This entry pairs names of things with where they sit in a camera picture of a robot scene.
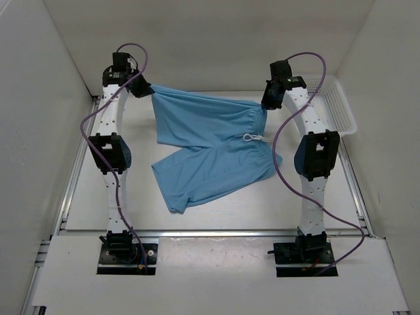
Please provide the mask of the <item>light blue shorts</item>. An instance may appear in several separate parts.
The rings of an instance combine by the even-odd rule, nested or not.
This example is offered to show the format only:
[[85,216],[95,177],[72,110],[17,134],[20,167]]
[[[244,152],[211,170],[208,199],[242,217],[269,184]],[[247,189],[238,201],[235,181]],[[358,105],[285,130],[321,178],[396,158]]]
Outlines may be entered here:
[[275,174],[283,159],[264,139],[267,111],[259,103],[152,88],[157,142],[178,148],[152,165],[170,212],[183,213]]

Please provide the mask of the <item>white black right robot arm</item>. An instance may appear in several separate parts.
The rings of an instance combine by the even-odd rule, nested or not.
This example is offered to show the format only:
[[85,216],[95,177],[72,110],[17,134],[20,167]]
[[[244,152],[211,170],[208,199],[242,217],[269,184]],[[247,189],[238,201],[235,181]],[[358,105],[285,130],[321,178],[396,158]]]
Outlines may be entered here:
[[324,226],[324,192],[336,162],[340,136],[330,131],[311,106],[306,83],[292,75],[287,60],[270,64],[271,79],[266,82],[261,105],[275,110],[285,106],[292,114],[301,141],[294,156],[301,179],[302,210],[295,238],[295,256],[308,263],[327,246]]

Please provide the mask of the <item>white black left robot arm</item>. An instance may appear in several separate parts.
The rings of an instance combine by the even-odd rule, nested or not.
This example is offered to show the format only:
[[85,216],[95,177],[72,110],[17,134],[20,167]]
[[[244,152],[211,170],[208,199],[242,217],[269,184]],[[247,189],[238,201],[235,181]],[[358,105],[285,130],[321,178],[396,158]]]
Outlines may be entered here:
[[147,253],[127,214],[126,181],[132,154],[121,135],[125,103],[129,95],[150,96],[152,86],[142,75],[138,62],[127,52],[112,54],[112,65],[102,74],[102,103],[97,131],[87,143],[102,173],[108,198],[108,227],[101,238],[105,252],[122,264],[147,266]]

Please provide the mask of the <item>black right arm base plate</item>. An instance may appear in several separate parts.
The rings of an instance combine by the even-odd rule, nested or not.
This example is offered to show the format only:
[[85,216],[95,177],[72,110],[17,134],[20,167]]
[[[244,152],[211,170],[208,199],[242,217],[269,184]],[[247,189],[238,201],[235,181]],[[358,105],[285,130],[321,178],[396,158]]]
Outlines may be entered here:
[[273,243],[273,249],[267,252],[273,255],[276,264],[277,278],[311,278],[311,277],[336,277],[336,266],[322,270],[335,262],[331,244],[327,242],[324,249],[317,249],[301,257],[295,243]]

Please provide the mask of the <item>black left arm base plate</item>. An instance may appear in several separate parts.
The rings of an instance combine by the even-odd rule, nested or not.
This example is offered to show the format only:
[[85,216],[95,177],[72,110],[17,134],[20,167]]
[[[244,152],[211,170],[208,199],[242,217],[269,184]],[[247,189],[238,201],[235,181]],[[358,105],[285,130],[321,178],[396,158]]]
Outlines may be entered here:
[[96,273],[99,275],[154,276],[158,259],[158,244],[142,244],[146,263],[138,243],[101,246]]

